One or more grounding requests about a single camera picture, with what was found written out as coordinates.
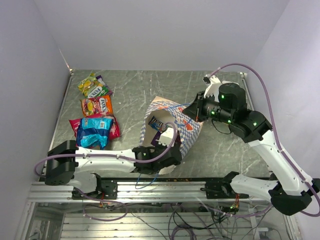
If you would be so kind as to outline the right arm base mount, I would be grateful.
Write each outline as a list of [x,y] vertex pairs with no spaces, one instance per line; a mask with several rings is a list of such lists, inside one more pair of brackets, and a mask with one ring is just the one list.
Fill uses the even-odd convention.
[[237,196],[231,187],[221,180],[207,181],[200,190],[205,192],[207,199],[235,199]]

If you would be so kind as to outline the checkered paper bag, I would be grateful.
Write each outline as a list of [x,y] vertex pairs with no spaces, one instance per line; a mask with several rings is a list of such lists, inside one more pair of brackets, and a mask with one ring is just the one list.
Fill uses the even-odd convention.
[[135,155],[147,160],[153,159],[162,154],[172,140],[174,142],[168,152],[158,160],[136,163],[136,173],[167,175],[183,162],[203,126],[203,123],[183,114],[187,106],[187,103],[179,104],[159,96],[151,101],[144,115],[137,147],[142,153],[136,152]]

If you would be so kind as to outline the blue snack bag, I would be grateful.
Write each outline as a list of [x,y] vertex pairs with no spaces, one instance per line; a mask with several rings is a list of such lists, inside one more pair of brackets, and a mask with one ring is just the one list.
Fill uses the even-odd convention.
[[77,146],[83,148],[99,146],[103,150],[110,140],[112,125],[111,118],[82,118],[76,133]]

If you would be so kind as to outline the purple snack packet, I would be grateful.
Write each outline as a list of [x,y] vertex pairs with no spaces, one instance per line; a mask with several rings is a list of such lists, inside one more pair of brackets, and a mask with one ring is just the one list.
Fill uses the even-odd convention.
[[158,131],[158,132],[154,135],[154,137],[153,137],[153,139],[152,139],[152,141],[151,141],[151,145],[152,145],[152,146],[156,146],[156,145],[158,144],[161,134],[162,134],[162,133],[161,133],[160,131]]
[[96,79],[99,83],[101,83],[105,88],[109,88],[108,85],[104,82],[103,77],[101,75],[96,76]]

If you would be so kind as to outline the pink chips bag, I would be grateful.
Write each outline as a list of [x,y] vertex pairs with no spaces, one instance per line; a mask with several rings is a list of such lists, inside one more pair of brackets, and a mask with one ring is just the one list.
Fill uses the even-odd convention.
[[[110,132],[109,132],[109,139],[110,140],[114,140],[114,139],[120,137],[120,135],[121,135],[120,127],[119,127],[119,124],[118,124],[115,116],[112,113],[109,113],[109,112],[96,113],[96,114],[88,116],[88,118],[91,118],[91,119],[96,119],[96,118],[109,118],[109,119],[112,119],[113,122],[112,122],[112,127],[110,128]],[[74,132],[74,136],[75,137],[77,136],[77,130],[78,130],[78,127],[80,125],[80,122],[81,122],[80,118],[69,120],[70,126],[71,126],[71,128],[72,128],[72,130]]]

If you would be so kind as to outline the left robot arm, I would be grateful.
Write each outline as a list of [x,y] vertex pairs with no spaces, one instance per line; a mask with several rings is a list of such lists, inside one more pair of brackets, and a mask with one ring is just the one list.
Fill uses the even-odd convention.
[[138,146],[126,150],[96,150],[66,140],[47,153],[44,182],[48,186],[70,185],[96,199],[105,190],[101,171],[165,175],[182,162],[180,146]]

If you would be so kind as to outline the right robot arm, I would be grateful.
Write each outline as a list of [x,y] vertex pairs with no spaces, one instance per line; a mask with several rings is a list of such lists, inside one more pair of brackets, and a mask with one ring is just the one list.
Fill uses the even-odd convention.
[[282,214],[292,216],[305,210],[320,191],[320,180],[306,174],[276,145],[273,127],[267,118],[248,109],[246,91],[238,84],[222,84],[217,97],[198,92],[182,112],[198,123],[210,119],[227,124],[230,132],[253,148],[276,176],[275,180],[262,180],[232,171],[220,186],[224,197],[235,194],[257,197],[270,202]]

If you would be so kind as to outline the blue candy packet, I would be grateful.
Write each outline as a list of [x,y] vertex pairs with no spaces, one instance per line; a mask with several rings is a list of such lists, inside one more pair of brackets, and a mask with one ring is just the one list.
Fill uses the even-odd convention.
[[161,122],[160,120],[158,120],[155,116],[153,116],[150,121],[148,122],[148,124],[154,129],[157,130],[158,132],[164,132],[167,130],[167,126]]

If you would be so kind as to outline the yellow green candy bag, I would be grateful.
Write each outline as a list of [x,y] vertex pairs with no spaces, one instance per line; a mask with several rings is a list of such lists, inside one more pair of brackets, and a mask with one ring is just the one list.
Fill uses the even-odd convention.
[[83,96],[88,99],[112,95],[113,91],[110,88],[104,87],[100,82],[98,82],[96,76],[97,75],[94,73],[91,73],[88,77],[77,84],[77,88],[83,94]]

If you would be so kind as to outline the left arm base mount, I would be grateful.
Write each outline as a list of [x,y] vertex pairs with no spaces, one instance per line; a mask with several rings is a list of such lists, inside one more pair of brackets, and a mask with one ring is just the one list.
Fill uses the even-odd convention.
[[94,190],[83,193],[95,199],[116,200],[118,196],[118,183],[114,180],[102,180]]

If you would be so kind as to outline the orange candy bag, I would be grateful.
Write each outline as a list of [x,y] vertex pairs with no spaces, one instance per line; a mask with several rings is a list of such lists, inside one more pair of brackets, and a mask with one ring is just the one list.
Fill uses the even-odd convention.
[[113,113],[112,101],[109,95],[85,98],[80,100],[84,117],[99,113]]

